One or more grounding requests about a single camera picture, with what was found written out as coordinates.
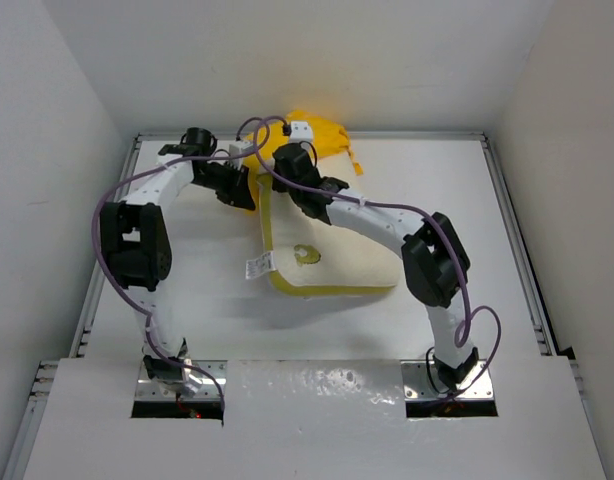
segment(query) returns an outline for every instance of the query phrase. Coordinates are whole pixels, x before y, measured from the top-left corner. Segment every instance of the metal base plate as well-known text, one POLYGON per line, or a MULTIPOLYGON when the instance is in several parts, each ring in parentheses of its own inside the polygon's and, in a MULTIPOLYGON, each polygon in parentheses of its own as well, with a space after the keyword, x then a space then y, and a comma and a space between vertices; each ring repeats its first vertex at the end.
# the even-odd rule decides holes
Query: metal base plate
MULTIPOLYGON (((460 384, 459 389, 468 387, 484 364, 484 361, 479 361, 460 384)), ((446 389, 436 374, 433 360, 430 359, 429 362, 429 374, 441 393, 436 392, 432 387, 427 368, 425 360, 401 362, 407 417, 491 417, 498 415, 489 371, 483 373, 463 394, 454 400, 444 401, 446 389)))
MULTIPOLYGON (((225 392, 227 362, 220 360, 185 360, 211 373, 225 392)), ((188 383, 194 385, 195 394, 177 398, 182 381, 163 383, 150 379, 141 363, 132 418, 208 418, 222 419, 220 397, 214 382, 200 373, 187 370, 188 383)))

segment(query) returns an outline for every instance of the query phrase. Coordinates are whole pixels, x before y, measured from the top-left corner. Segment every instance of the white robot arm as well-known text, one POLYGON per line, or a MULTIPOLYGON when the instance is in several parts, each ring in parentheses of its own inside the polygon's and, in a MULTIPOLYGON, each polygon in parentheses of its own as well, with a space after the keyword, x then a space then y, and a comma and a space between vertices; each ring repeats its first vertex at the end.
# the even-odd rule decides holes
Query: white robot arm
MULTIPOLYGON (((362 199, 345 182, 320 177, 302 146, 303 142, 313 141, 309 124, 292 122, 286 134, 287 144, 274 152, 276 173, 300 185, 362 199)), ((237 142, 231 146, 230 152, 243 153, 250 146, 247 142, 237 142)), ((167 145, 161 150, 160 163, 166 164, 180 156, 208 156, 215 148, 216 141, 211 133, 189 129, 179 145, 167 145)), ((100 235, 105 261, 132 300, 152 312, 151 340, 169 358, 182 358, 186 354, 186 344, 173 319, 165 281, 171 269, 171 248, 163 212, 190 183, 214 189, 223 203, 253 210, 247 175, 248 169, 242 165, 213 161, 181 162, 150 177, 120 202, 106 204, 101 212, 100 235)), ((376 208, 365 205, 362 200, 352 203, 322 193, 304 192, 277 180, 273 188, 289 193, 294 203, 309 217, 356 231, 402 258, 407 286, 427 308, 439 377, 450 389, 455 389, 476 364, 478 351, 470 341, 462 347, 454 344, 454 333, 464 313, 460 302, 452 301, 458 291, 457 275, 433 229, 426 223, 421 227, 420 219, 405 210, 376 208)), ((451 240, 466 272, 469 259, 451 223, 439 213, 434 214, 434 219, 451 240)), ((171 366, 163 365, 151 349, 144 315, 137 313, 137 320, 143 334, 148 371, 165 380, 171 375, 180 376, 181 372, 172 373, 171 366)))

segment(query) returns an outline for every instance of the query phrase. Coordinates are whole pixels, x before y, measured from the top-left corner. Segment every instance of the white wall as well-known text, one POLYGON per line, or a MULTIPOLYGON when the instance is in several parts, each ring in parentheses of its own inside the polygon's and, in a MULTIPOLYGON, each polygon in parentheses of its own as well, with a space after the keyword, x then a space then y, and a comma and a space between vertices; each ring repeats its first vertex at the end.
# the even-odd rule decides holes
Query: white wall
POLYGON ((614 479, 614 0, 559 0, 495 136, 614 479))
POLYGON ((123 150, 40 0, 0 1, 0 477, 38 362, 69 351, 123 150))
POLYGON ((44 0, 123 129, 493 125, 552 0, 44 0))

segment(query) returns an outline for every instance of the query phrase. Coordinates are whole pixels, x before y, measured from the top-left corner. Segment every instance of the label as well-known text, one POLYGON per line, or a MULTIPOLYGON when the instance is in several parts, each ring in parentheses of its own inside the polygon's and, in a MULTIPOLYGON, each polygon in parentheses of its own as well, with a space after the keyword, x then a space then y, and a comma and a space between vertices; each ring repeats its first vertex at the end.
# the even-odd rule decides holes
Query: label
POLYGON ((247 265, 245 265, 245 278, 247 280, 254 280, 266 273, 274 271, 276 271, 274 252, 269 251, 263 253, 258 258, 247 260, 247 265))

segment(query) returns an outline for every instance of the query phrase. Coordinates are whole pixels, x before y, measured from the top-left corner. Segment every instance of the yellow fabric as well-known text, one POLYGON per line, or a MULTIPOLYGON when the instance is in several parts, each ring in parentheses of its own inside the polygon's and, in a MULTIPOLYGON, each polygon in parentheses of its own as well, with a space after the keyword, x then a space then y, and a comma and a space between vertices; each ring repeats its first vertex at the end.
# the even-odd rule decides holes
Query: yellow fabric
MULTIPOLYGON (((318 115, 305 112, 303 110, 294 110, 285 117, 288 122, 293 121, 305 121, 309 122, 314 132, 314 148, 318 154, 318 158, 326 158, 331 155, 337 155, 342 152, 347 152, 349 158, 354 164, 354 170, 357 175, 362 175, 363 170, 360 164, 354 161, 354 152, 351 150, 351 143, 349 141, 349 135, 347 130, 342 125, 334 123, 318 115)), ((261 156, 265 159, 271 158, 274 151, 287 143, 287 137, 283 135, 282 123, 275 122, 270 124, 270 136, 267 143, 260 149, 261 156)), ((265 136, 265 131, 261 130, 258 134, 258 141, 262 141, 265 136)), ((253 141, 253 134, 247 136, 247 140, 253 141)), ((244 160, 244 165, 249 167, 249 177, 247 179, 249 184, 249 191, 251 196, 256 202, 256 209, 258 209, 259 191, 258 182, 258 159, 255 155, 247 157, 244 160)))

